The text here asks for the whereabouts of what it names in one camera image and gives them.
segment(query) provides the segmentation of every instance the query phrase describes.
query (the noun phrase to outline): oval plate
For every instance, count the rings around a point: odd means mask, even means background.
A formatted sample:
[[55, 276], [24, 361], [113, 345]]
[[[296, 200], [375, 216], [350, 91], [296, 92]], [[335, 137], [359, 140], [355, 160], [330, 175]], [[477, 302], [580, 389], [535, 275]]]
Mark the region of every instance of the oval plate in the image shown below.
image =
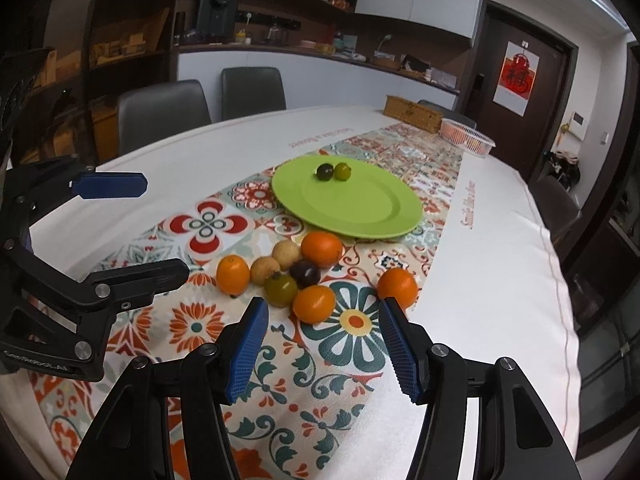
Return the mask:
[[[351, 167], [347, 181], [322, 182], [316, 168], [328, 162]], [[422, 219], [422, 203], [407, 184], [388, 171], [341, 156], [307, 155], [280, 166], [271, 181], [282, 205], [299, 218], [356, 238], [406, 234]]]

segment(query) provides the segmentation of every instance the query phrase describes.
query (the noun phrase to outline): chair backrest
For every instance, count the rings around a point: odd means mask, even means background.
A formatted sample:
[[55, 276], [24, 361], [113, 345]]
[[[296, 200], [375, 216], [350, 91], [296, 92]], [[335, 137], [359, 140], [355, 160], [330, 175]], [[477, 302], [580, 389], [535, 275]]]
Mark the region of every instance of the chair backrest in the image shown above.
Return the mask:
[[436, 112], [440, 112], [445, 119], [451, 119], [452, 121], [464, 124], [465, 126], [473, 128], [474, 130], [476, 129], [476, 122], [473, 119], [469, 119], [468, 117], [464, 116], [463, 114], [459, 114], [458, 112], [449, 110], [448, 108], [437, 105], [436, 103], [431, 103], [425, 99], [419, 100], [418, 104], [427, 106], [431, 108], [431, 110], [435, 110]]
[[195, 79], [147, 86], [118, 99], [121, 155], [206, 124], [209, 108]]
[[552, 176], [544, 176], [531, 184], [529, 191], [552, 240], [558, 240], [580, 218], [580, 209], [562, 184]]
[[286, 110], [277, 68], [236, 66], [222, 71], [222, 120]]

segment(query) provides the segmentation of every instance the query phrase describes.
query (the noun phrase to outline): wicker basket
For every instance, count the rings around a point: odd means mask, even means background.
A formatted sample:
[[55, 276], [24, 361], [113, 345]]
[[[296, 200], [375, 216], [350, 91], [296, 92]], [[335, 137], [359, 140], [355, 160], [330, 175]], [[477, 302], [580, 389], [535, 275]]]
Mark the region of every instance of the wicker basket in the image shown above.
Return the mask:
[[451, 144], [481, 158], [485, 158], [491, 148], [495, 147], [495, 142], [489, 137], [451, 119], [442, 120], [440, 136]]
[[408, 99], [386, 96], [386, 105], [383, 112], [387, 117], [401, 120], [403, 123], [417, 126], [430, 134], [437, 134], [442, 123], [442, 114], [419, 105]]

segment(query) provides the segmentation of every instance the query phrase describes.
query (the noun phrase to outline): patterned table runner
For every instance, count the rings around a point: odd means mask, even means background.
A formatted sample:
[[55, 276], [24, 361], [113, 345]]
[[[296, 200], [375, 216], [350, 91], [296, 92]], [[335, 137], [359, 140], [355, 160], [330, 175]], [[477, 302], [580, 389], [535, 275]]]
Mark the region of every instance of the patterned table runner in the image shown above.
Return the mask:
[[[422, 222], [391, 240], [341, 237], [344, 256], [322, 279], [337, 298], [324, 323], [302, 324], [289, 309], [270, 307], [270, 328], [247, 391], [223, 415], [241, 478], [308, 480], [331, 459], [358, 418], [388, 361], [378, 325], [375, 284], [384, 270], [403, 267], [424, 283], [445, 225], [462, 152], [438, 136], [394, 124], [329, 144], [313, 154], [366, 160], [406, 182], [424, 206]], [[60, 452], [73, 460], [82, 436], [130, 359], [180, 358], [236, 322], [250, 285], [237, 299], [216, 287], [226, 254], [249, 264], [283, 238], [300, 243], [313, 227], [285, 211], [270, 186], [276, 168], [254, 174], [142, 233], [93, 270], [181, 258], [191, 269], [179, 290], [152, 306], [118, 316], [111, 330], [99, 383], [31, 373], [36, 400]], [[189, 478], [180, 400], [169, 399], [176, 478]]]

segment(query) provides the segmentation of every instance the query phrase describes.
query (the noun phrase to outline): pink basket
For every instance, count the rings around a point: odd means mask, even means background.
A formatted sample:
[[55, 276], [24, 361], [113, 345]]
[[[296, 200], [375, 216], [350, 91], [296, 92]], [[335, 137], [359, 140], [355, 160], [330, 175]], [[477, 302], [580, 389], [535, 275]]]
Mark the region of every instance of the pink basket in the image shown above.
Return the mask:
[[442, 120], [440, 136], [451, 144], [481, 158], [485, 158], [491, 148], [495, 148], [495, 142], [489, 137], [451, 119]]

